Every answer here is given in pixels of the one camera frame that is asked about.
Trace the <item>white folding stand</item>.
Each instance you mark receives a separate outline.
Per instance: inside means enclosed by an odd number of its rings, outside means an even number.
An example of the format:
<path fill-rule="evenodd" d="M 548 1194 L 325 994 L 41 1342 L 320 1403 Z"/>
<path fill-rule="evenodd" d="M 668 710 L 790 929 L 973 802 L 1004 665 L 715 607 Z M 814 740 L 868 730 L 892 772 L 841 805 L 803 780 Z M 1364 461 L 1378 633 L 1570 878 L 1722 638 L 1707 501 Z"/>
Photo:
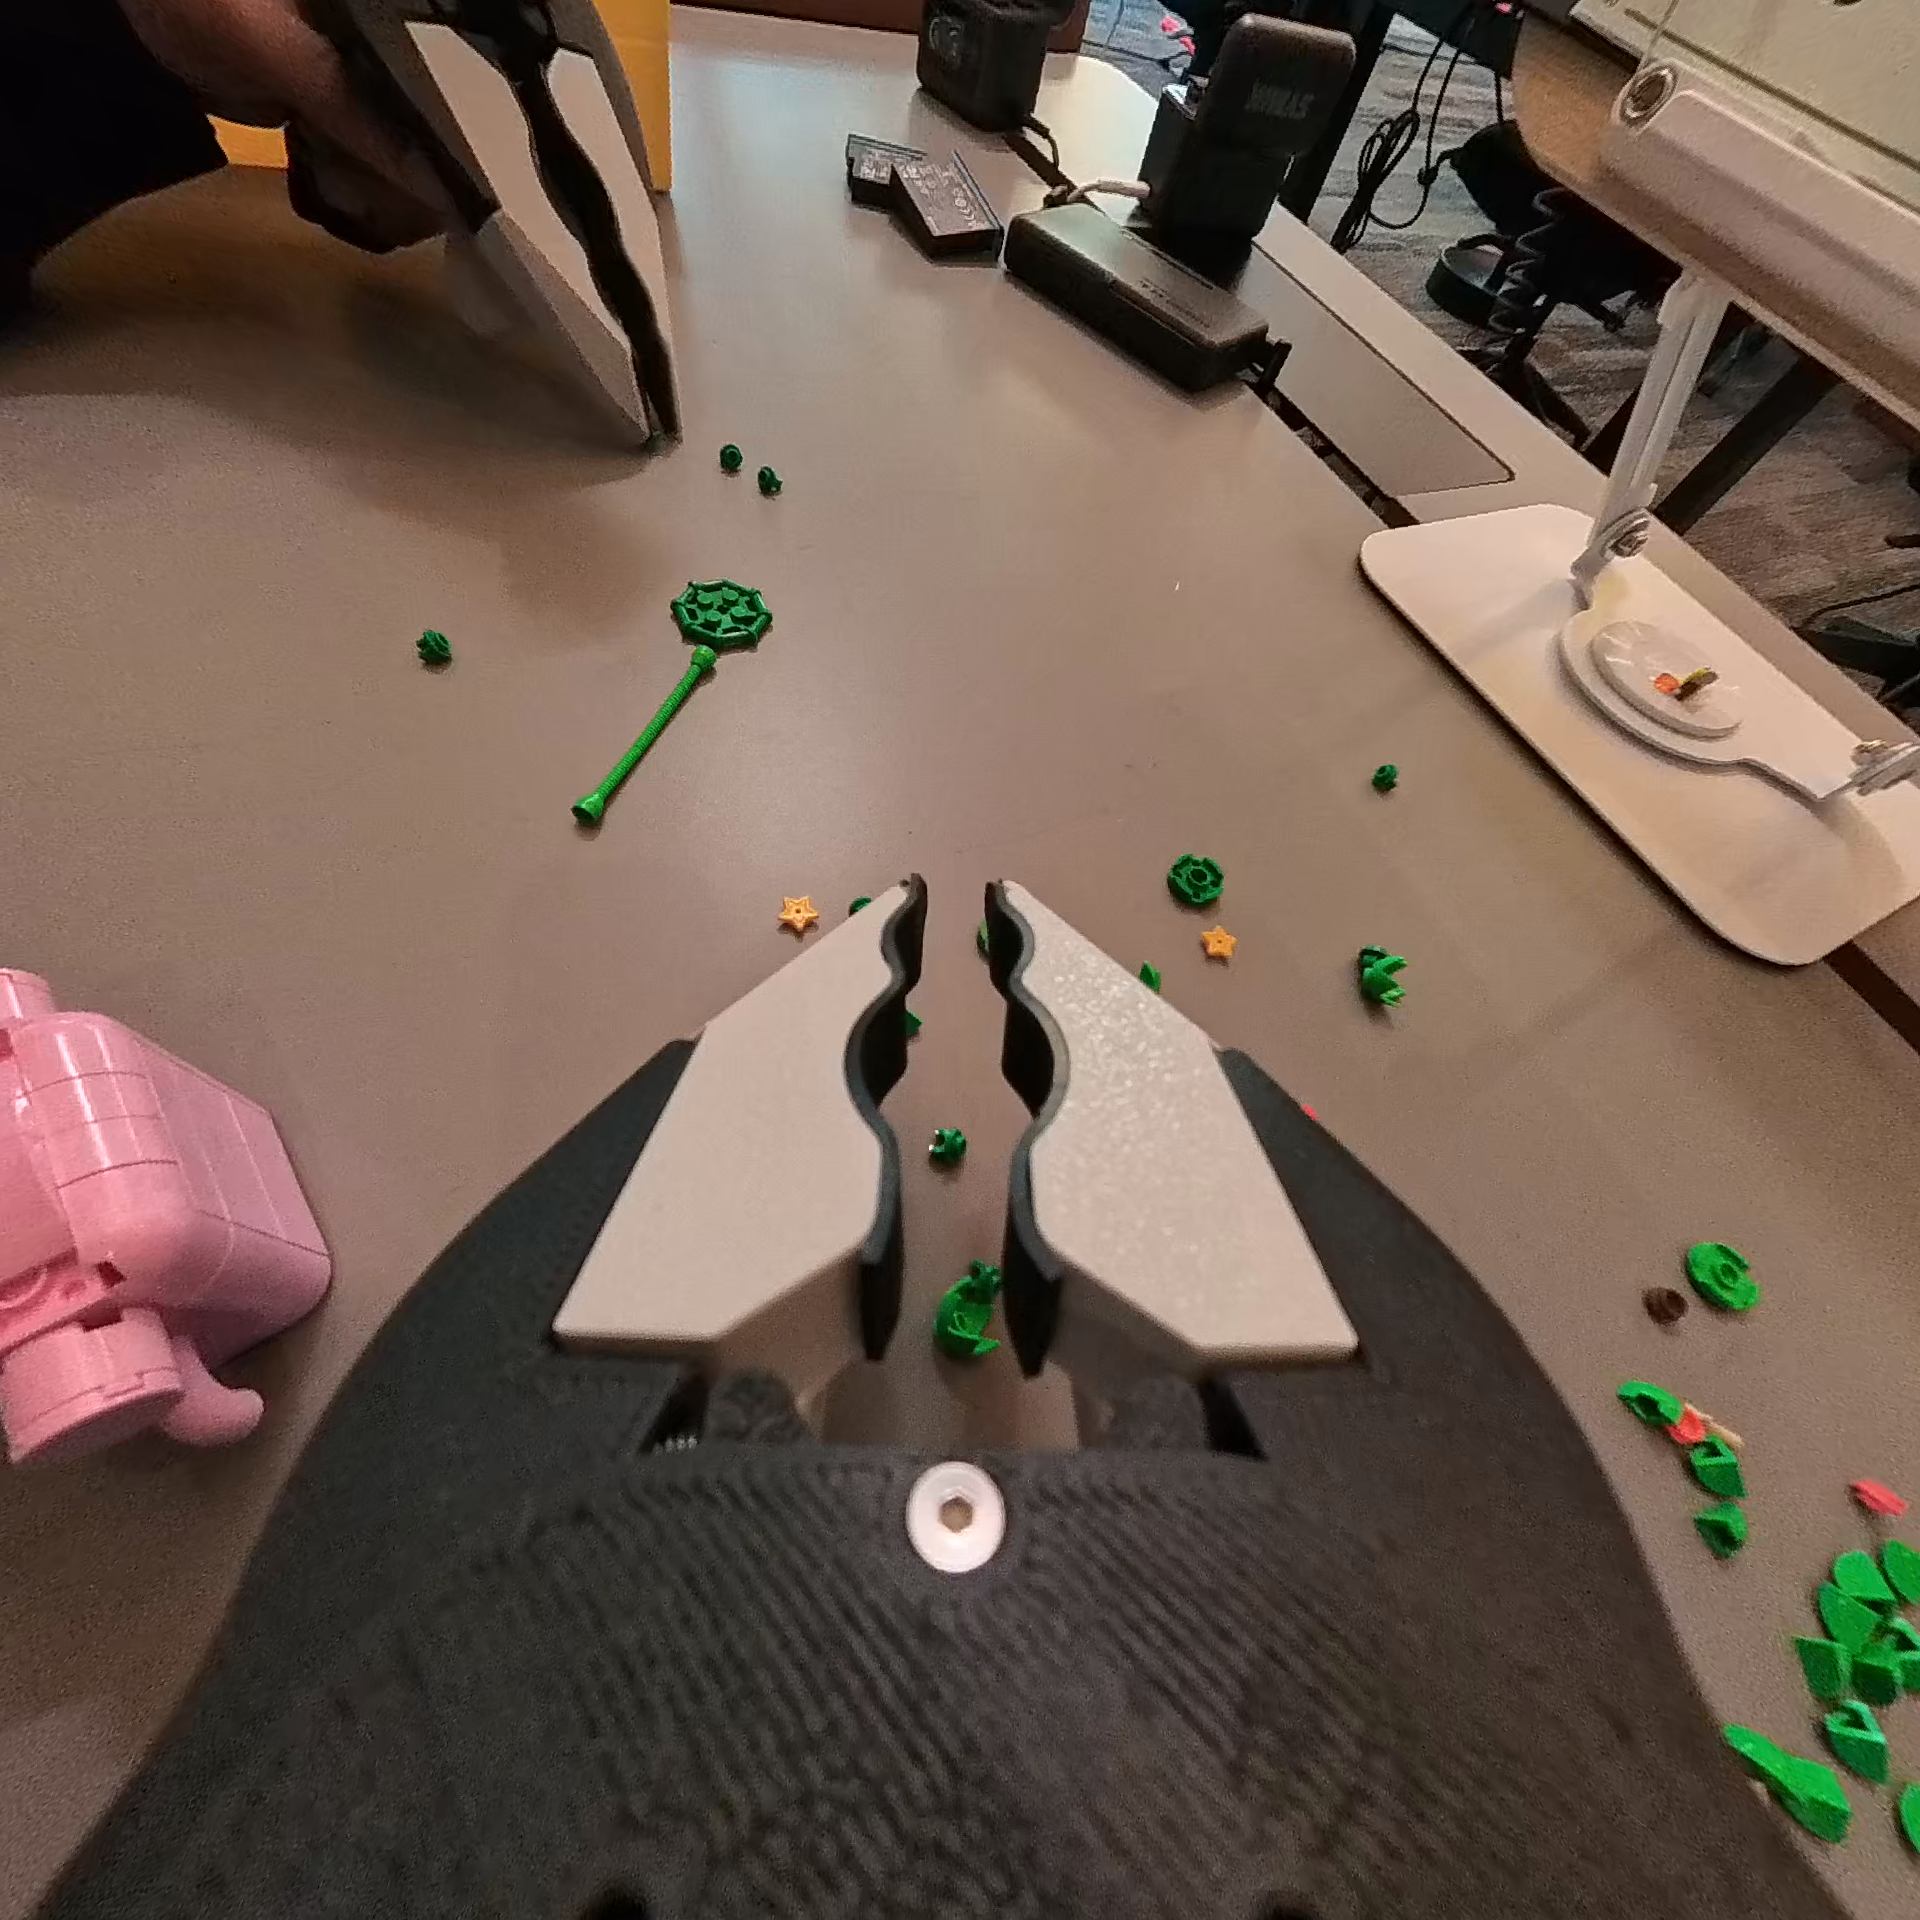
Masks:
<path fill-rule="evenodd" d="M 1803 967 L 1915 906 L 1915 742 L 1848 726 L 1650 554 L 1654 469 L 1725 306 L 1707 276 L 1670 289 L 1595 514 L 1406 525 L 1360 571 L 1693 919 Z M 1701 665 L 1696 701 L 1650 691 Z"/>

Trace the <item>black battery pack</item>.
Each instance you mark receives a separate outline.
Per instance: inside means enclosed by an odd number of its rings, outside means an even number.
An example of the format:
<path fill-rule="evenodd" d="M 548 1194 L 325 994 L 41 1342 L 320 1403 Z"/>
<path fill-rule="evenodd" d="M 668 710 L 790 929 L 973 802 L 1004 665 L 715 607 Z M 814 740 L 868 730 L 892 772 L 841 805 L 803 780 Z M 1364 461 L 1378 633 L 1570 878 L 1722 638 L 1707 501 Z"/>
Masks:
<path fill-rule="evenodd" d="M 925 201 L 944 190 L 944 167 L 923 151 L 851 132 L 845 142 L 848 196 L 862 209 Z"/>
<path fill-rule="evenodd" d="M 1001 219 L 960 153 L 897 157 L 888 209 L 925 257 L 996 260 L 1001 253 Z"/>

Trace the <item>black office chair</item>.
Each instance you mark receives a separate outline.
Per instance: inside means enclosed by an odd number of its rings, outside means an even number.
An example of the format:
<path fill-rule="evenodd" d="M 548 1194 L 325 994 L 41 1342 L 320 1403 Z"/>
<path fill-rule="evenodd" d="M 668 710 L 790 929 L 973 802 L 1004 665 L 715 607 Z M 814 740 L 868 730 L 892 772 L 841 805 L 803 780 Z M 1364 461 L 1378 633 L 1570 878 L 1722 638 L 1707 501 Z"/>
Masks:
<path fill-rule="evenodd" d="M 1477 327 L 1480 341 L 1464 355 L 1480 373 L 1563 439 L 1586 443 L 1593 433 L 1531 355 L 1562 306 L 1621 332 L 1632 303 L 1657 301 L 1670 283 L 1669 260 L 1552 181 L 1512 118 L 1482 127 L 1438 162 L 1452 167 L 1491 230 L 1436 258 L 1429 299 Z"/>

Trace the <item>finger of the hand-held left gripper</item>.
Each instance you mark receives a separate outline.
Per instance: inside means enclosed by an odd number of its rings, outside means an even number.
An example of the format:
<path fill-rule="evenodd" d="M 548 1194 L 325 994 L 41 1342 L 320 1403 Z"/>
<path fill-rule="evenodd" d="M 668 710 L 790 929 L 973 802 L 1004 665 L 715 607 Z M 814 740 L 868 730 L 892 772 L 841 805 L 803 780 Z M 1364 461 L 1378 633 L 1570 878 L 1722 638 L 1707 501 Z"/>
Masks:
<path fill-rule="evenodd" d="M 605 421 L 661 437 L 653 171 L 596 17 L 408 17 L 401 90 L 456 237 Z"/>
<path fill-rule="evenodd" d="M 676 439 L 682 385 L 666 253 L 634 90 L 595 5 L 545 5 L 545 23 L 557 205 L 582 246 L 586 283 L 624 379 L 622 403 L 653 437 Z"/>

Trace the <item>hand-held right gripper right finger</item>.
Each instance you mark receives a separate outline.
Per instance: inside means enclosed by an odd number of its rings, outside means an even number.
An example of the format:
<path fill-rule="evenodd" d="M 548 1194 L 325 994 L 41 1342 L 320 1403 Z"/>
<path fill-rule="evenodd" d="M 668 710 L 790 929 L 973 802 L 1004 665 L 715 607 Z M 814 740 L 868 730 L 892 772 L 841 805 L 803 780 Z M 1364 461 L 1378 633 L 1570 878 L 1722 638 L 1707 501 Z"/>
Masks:
<path fill-rule="evenodd" d="M 982 903 L 1027 1109 L 1001 1315 L 1097 1446 L 1144 1386 L 1329 1370 L 1360 1335 L 1212 1036 L 1016 881 Z"/>

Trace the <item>black charger dock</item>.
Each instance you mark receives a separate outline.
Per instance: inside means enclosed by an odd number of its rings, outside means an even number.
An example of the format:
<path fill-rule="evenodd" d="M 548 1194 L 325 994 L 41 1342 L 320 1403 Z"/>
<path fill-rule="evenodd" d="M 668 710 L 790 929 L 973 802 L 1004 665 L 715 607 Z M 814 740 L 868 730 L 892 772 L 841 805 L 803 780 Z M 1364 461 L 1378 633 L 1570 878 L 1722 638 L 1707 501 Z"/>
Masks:
<path fill-rule="evenodd" d="M 1163 87 L 1140 159 L 1136 226 L 1160 252 L 1232 283 L 1290 164 L 1334 114 L 1355 65 L 1349 33 L 1298 5 L 1185 5 L 1190 60 Z"/>

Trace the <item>white flat device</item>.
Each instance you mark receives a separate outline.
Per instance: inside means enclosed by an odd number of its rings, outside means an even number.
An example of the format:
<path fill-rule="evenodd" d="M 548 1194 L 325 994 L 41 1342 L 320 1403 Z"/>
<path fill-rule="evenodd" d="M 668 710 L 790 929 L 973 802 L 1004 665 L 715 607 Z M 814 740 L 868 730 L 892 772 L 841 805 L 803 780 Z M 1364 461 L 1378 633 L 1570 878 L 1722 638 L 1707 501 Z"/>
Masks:
<path fill-rule="evenodd" d="M 1917 5 L 1526 5 L 1533 162 L 1917 419 Z"/>

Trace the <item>person's left hand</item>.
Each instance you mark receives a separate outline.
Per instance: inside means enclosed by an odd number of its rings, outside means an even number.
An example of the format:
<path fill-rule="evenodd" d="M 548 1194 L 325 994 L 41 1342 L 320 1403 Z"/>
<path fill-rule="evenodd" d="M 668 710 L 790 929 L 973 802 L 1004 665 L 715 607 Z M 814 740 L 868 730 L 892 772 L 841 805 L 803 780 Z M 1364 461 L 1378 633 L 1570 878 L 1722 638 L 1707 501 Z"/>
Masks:
<path fill-rule="evenodd" d="M 349 146 L 381 126 L 294 3 L 121 3 L 142 45 L 220 118 Z"/>

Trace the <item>pink brick-built toy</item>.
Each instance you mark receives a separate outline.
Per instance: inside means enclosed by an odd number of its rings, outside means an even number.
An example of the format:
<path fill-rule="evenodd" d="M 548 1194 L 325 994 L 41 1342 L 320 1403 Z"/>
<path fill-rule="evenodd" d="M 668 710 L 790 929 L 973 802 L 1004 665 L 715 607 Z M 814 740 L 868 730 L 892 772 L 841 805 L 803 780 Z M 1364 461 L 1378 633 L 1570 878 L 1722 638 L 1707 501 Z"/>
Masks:
<path fill-rule="evenodd" d="M 3 972 L 3 1427 L 14 1469 L 161 1433 L 251 1438 L 225 1367 L 323 1306 L 331 1257 L 275 1118 Z"/>

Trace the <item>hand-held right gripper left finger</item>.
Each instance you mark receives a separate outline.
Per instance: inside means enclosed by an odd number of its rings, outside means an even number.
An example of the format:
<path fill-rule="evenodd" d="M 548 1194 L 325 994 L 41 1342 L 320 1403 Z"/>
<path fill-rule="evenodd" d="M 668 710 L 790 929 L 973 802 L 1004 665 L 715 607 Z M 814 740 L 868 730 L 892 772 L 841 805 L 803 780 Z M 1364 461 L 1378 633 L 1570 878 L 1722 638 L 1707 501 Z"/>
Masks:
<path fill-rule="evenodd" d="M 550 1324 L 574 1361 L 664 1364 L 704 1401 L 780 1387 L 819 1442 L 902 1306 L 905 1076 L 929 885 L 910 874 L 713 1015 Z"/>

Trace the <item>green web disc piece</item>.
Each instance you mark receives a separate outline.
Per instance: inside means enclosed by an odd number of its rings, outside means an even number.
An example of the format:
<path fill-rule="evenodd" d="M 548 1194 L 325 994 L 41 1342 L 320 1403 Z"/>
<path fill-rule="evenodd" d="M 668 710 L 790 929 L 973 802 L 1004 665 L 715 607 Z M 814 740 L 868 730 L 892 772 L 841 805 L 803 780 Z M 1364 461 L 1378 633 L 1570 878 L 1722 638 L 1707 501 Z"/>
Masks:
<path fill-rule="evenodd" d="M 668 610 L 685 643 L 713 654 L 753 649 L 776 625 L 762 590 L 729 579 L 689 583 Z"/>

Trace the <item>green ribbed toy stem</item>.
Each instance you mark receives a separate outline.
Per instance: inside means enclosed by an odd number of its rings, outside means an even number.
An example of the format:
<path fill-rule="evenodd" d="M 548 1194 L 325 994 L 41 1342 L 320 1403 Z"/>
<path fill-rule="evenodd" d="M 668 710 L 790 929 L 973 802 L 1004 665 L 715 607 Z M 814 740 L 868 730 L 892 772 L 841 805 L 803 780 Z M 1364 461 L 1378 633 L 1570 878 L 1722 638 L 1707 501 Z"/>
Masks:
<path fill-rule="evenodd" d="M 570 817 L 579 828 L 593 833 L 605 821 L 609 807 L 617 798 L 619 788 L 650 756 L 664 731 L 672 726 L 682 709 L 690 701 L 692 692 L 713 676 L 715 665 L 718 652 L 710 644 L 697 643 L 690 649 L 689 665 L 682 671 L 678 682 L 672 685 L 672 691 L 666 692 L 661 707 L 642 725 L 634 742 L 624 749 L 624 755 L 617 756 L 617 762 L 595 788 L 577 798 L 577 802 L 572 802 Z"/>

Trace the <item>scattered green toy pieces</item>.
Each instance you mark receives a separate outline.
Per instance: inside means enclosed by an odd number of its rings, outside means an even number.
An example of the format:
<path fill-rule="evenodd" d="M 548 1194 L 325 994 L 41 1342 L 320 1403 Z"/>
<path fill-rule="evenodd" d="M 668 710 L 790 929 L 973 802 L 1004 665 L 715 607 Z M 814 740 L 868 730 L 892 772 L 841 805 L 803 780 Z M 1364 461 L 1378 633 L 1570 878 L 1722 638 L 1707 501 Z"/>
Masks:
<path fill-rule="evenodd" d="M 1362 791 L 1380 853 L 1285 810 L 1155 828 L 1045 899 L 1252 1042 L 1465 1254 L 1598 1451 L 1712 1702 L 1828 1761 L 1789 1635 L 1841 1549 L 1915 1542 L 1915 1049 L 1841 967 L 1772 972 L 1636 881 L 1545 869 Z M 1230 964 L 1198 935 L 1237 938 Z M 1654 1325 L 1648 1286 L 1686 1297 Z M 1677 1446 L 1681 1403 L 1745 1446 Z"/>

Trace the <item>black power adapter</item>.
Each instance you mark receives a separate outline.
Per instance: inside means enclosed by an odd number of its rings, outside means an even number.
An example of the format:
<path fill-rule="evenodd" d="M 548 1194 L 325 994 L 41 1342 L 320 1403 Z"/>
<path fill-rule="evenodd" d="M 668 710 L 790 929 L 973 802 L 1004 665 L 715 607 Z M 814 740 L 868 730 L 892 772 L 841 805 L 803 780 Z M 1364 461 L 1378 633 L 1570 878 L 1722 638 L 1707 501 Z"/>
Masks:
<path fill-rule="evenodd" d="M 1085 201 L 1018 213 L 1000 263 L 1181 394 L 1272 382 L 1290 355 L 1252 306 Z"/>

